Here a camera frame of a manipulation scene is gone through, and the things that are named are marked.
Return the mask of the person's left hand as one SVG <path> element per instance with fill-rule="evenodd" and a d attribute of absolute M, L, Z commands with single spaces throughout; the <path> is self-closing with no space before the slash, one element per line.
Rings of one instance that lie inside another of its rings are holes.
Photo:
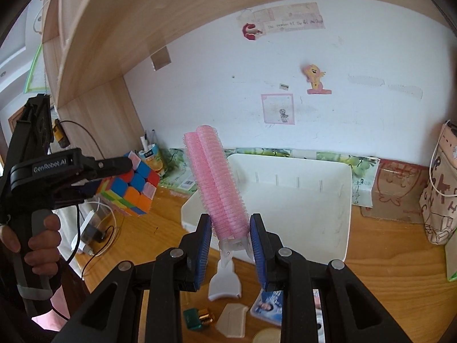
<path fill-rule="evenodd" d="M 25 262 L 39 276 L 55 276 L 61 257 L 58 246 L 61 243 L 61 221 L 55 214 L 43 220 L 45 230 L 30 238 L 28 246 L 31 251 L 25 256 Z"/>

